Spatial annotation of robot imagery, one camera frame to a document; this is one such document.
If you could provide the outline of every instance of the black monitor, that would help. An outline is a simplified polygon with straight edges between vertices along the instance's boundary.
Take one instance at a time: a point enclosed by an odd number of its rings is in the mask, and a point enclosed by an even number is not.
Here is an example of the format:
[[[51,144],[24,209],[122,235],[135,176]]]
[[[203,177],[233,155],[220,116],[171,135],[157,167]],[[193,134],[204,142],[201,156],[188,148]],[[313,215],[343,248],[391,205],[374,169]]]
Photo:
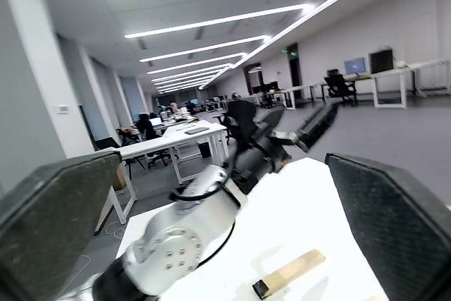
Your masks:
[[[369,55],[371,74],[393,69],[393,50],[385,49]]]

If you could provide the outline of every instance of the white desk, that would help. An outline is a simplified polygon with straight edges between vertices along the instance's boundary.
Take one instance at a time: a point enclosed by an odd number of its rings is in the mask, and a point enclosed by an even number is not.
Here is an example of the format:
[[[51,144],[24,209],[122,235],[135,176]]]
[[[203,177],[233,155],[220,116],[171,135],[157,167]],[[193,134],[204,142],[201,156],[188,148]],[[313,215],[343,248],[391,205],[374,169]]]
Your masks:
[[[436,67],[436,66],[444,67],[447,92],[448,92],[448,94],[451,94],[450,61],[444,60],[444,59],[425,61],[423,63],[413,63],[413,64],[409,65],[409,67],[407,67],[407,68],[396,68],[394,70],[388,70],[386,72],[371,74],[371,75],[369,75],[369,78],[361,78],[361,79],[357,78],[357,80],[355,80],[355,81],[370,80],[372,82],[373,102],[374,102],[374,107],[376,109],[406,109],[407,108],[406,76],[409,75],[411,72],[415,72],[414,77],[420,78],[421,70],[423,70],[425,68]],[[399,77],[400,94],[401,94],[401,103],[400,104],[381,104],[379,102],[378,81],[383,78],[386,78],[386,77]],[[310,85],[291,87],[291,88],[287,88],[286,90],[278,91],[276,93],[276,95],[281,97],[282,103],[286,109],[294,110],[295,109],[295,94],[294,94],[295,91],[310,89],[310,93],[313,94],[312,89],[314,89],[315,87],[319,87],[319,86],[321,86],[321,89],[323,90],[323,86],[325,86],[325,84],[323,82],[319,82],[319,83],[314,83],[314,84],[310,84]]]
[[[175,122],[175,121],[173,123],[164,123],[161,126],[154,127],[154,130],[164,130],[164,129],[170,128],[172,126],[183,125],[184,123],[190,123],[190,122],[192,122],[195,119],[196,118],[193,118],[192,116],[189,116],[189,117],[187,117],[187,120],[185,120],[185,121],[179,121],[178,123]]]
[[[140,238],[161,207],[132,217],[118,250]],[[204,258],[222,243],[206,249]],[[252,284],[317,248],[326,262],[269,301],[365,301],[385,294],[352,237],[328,167],[312,159],[265,176],[249,195],[227,245],[205,266],[179,280],[162,301],[259,300]]]
[[[185,133],[189,130],[194,130],[201,127],[206,127],[208,128],[208,130],[193,135],[188,135]],[[226,138],[224,136],[225,131],[226,127],[219,125],[218,123],[209,123],[208,121],[185,123],[169,127],[162,137],[121,147],[118,150],[119,152],[121,152],[122,159],[126,160],[147,153],[161,151],[162,149],[169,149],[169,153],[171,154],[171,159],[175,169],[175,174],[177,175],[178,182],[182,184],[184,181],[195,178],[197,173],[184,178],[180,175],[178,162],[175,159],[173,147],[177,147],[178,145],[185,145],[187,143],[193,143],[199,139],[206,139],[206,141],[209,143],[211,155],[214,159],[214,162],[216,164],[220,164],[228,157],[228,148],[226,144]],[[219,140],[221,140],[222,142],[223,151],[221,151],[221,147],[218,146]]]
[[[193,135],[185,134],[185,132],[188,130],[194,130],[200,127],[207,127],[208,130]],[[209,123],[208,121],[178,124],[169,127],[164,136],[157,139],[139,142],[137,144],[128,145],[118,149],[104,149],[104,151],[119,151],[121,153],[122,160],[127,160],[136,156],[145,155],[147,153],[161,151],[162,149],[169,149],[175,174],[177,175],[178,182],[182,184],[184,181],[194,179],[198,173],[185,177],[181,176],[178,168],[178,161],[174,155],[173,147],[197,142],[198,140],[206,140],[205,142],[208,142],[210,146],[210,152],[213,157],[213,162],[215,164],[221,164],[229,156],[226,138],[224,135],[225,131],[226,128],[224,126],[219,125],[218,123]],[[218,146],[219,140],[222,143],[222,147]],[[101,225],[103,224],[105,218],[108,216],[111,206],[114,207],[121,224],[125,225],[127,223],[127,215],[128,213],[130,213],[130,210],[132,209],[132,206],[136,201],[136,194],[133,190],[132,182],[127,175],[127,171],[125,170],[124,162],[120,164],[120,169],[123,172],[125,182],[127,183],[127,189],[130,193],[130,200],[128,201],[124,210],[122,210],[121,204],[119,203],[114,189],[110,188],[108,199],[105,202],[104,208],[102,209],[100,214],[100,219],[97,223],[96,232],[101,228]]]

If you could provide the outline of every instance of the computer monitor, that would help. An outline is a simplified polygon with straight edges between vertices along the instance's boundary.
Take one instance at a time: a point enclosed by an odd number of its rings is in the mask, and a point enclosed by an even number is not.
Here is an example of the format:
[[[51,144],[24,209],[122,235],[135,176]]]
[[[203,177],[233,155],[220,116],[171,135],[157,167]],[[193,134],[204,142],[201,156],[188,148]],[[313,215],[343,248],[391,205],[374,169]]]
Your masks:
[[[365,58],[345,61],[346,74],[366,73]]]
[[[152,124],[152,126],[154,126],[154,127],[163,125],[163,121],[161,120],[160,116],[158,118],[149,119],[149,121]]]
[[[371,74],[393,69],[393,50],[386,49],[369,55]]]

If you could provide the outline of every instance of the ceiling light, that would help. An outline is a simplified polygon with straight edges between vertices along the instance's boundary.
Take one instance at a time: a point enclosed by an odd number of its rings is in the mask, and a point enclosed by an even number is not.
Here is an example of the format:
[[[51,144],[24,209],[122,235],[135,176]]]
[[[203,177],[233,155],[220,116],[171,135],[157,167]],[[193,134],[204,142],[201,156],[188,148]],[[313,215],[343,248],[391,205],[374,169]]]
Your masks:
[[[207,47],[201,47],[199,49],[190,49],[188,51],[183,51],[183,52],[175,52],[175,53],[171,53],[171,54],[164,54],[163,56],[153,56],[151,58],[141,59],[140,62],[141,63],[146,63],[148,61],[155,61],[155,60],[173,58],[174,56],[183,56],[185,54],[203,52],[203,51],[208,51],[210,49],[220,49],[221,47],[239,45],[239,44],[244,44],[246,42],[255,42],[257,40],[264,40],[265,42],[267,42],[267,41],[270,40],[270,38],[271,37],[269,37],[268,35],[259,35],[258,37],[252,37],[252,38],[247,38],[247,39],[235,40],[233,42],[224,42],[222,44],[211,45],[211,46],[207,46]]]
[[[200,90],[203,90],[205,88],[205,86],[207,86],[210,82],[212,82],[213,80],[215,80],[216,78],[219,78],[222,76],[222,74],[224,74],[225,72],[227,72],[228,70],[230,70],[229,67],[225,67],[223,68],[221,71],[219,71],[218,74],[216,74],[212,79],[208,80],[207,83],[203,84],[201,87],[199,87]]]
[[[238,61],[235,65],[233,65],[232,68],[237,68],[238,66],[242,65],[243,63],[245,63],[246,61],[251,59],[253,56],[256,56],[258,53],[263,51],[266,47],[270,46],[271,44],[273,44],[274,42],[279,40],[281,37],[286,36],[288,33],[293,31],[295,28],[298,28],[300,25],[302,25],[303,23],[305,23],[308,20],[312,19],[318,13],[326,10],[328,7],[332,6],[333,4],[337,3],[338,1],[340,1],[340,0],[326,0],[321,5],[317,6],[315,9],[313,9],[313,11],[311,11],[308,14],[306,14],[305,16],[302,16],[299,20],[295,21],[293,24],[291,24],[290,26],[285,28],[283,31],[279,32],[277,35],[272,37],[269,41],[265,42],[260,47],[257,47],[254,51],[249,53],[246,57],[243,57],[240,61]],[[215,78],[212,78],[207,84],[202,86],[202,88],[207,86],[210,82],[212,82],[213,80],[215,80],[217,77],[219,77],[222,74],[223,74],[223,72],[221,72],[218,75],[216,75]]]
[[[200,70],[192,70],[190,72],[180,73],[180,74],[176,74],[176,75],[169,75],[168,77],[152,79],[151,81],[152,82],[156,82],[156,81],[161,81],[161,80],[166,80],[166,79],[178,78],[178,77],[181,77],[183,75],[195,74],[195,73],[198,73],[198,72],[202,72],[204,70],[216,70],[215,72],[218,72],[217,71],[218,68],[223,68],[223,67],[226,67],[226,66],[232,67],[233,65],[231,63],[223,63],[222,65],[202,68]]]
[[[210,72],[189,75],[187,77],[181,77],[181,78],[167,80],[167,81],[161,81],[161,82],[154,82],[154,85],[168,84],[170,82],[175,82],[175,81],[185,80],[185,79],[193,79],[193,78],[197,78],[197,77],[202,77],[203,75],[213,74],[213,73],[217,73],[217,72],[219,72],[219,70],[211,70]]]
[[[183,90],[185,88],[197,87],[199,85],[205,84],[205,82],[206,81],[194,82],[194,83],[189,84],[189,85],[181,85],[181,86],[178,86],[178,87],[168,88],[168,89],[165,89],[164,91],[160,91],[160,93],[169,93],[169,92],[174,92],[174,91],[180,91],[180,90]]]
[[[226,17],[226,18],[221,18],[221,19],[202,21],[200,23],[193,23],[193,24],[188,24],[188,25],[174,26],[174,27],[162,28],[160,30],[146,31],[146,32],[140,32],[140,33],[133,33],[131,35],[125,35],[124,37],[127,38],[127,39],[132,39],[132,38],[138,38],[138,37],[146,37],[147,35],[160,35],[162,33],[177,32],[177,31],[182,31],[182,30],[189,30],[189,29],[197,28],[197,27],[203,27],[203,26],[209,26],[209,25],[215,25],[215,24],[222,24],[222,23],[229,23],[230,21],[249,19],[249,18],[255,18],[255,17],[262,17],[262,16],[268,16],[270,14],[283,13],[283,12],[289,12],[289,11],[296,11],[296,10],[302,10],[302,9],[304,10],[304,13],[308,13],[308,12],[312,11],[313,8],[314,8],[314,6],[311,5],[311,4],[298,4],[298,5],[293,5],[293,6],[272,8],[271,10],[240,14],[238,16],[232,16],[232,17]]]
[[[212,63],[214,61],[230,59],[230,58],[236,58],[236,57],[239,57],[239,56],[245,57],[246,55],[247,55],[246,53],[229,54],[228,56],[219,56],[218,58],[197,61],[195,63],[186,63],[185,65],[178,65],[178,66],[173,66],[173,67],[169,67],[169,68],[163,68],[162,70],[153,70],[152,72],[147,72],[147,74],[157,74],[157,73],[161,73],[161,72],[167,72],[169,70],[177,70],[179,68],[185,68],[185,67],[190,67],[190,66],[202,65],[203,63]]]
[[[198,79],[192,79],[192,80],[187,80],[187,81],[182,81],[182,82],[177,82],[176,84],[169,84],[169,85],[164,85],[164,86],[160,86],[157,87],[158,90],[162,89],[162,88],[167,88],[167,87],[174,87],[177,85],[183,85],[183,84],[189,84],[191,82],[199,82],[200,80],[207,80],[210,79],[211,77],[213,77],[214,75],[210,75],[209,77],[203,77],[203,78],[198,78]]]

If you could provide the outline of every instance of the wooden block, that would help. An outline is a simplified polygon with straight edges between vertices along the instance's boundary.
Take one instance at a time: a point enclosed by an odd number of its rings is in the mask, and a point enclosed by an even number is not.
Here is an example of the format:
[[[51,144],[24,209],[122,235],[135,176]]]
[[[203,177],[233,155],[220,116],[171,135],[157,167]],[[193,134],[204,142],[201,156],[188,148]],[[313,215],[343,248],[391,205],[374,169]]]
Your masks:
[[[324,260],[326,258],[319,250],[312,250],[256,282],[252,287],[263,300],[284,288],[291,281],[312,270]]]

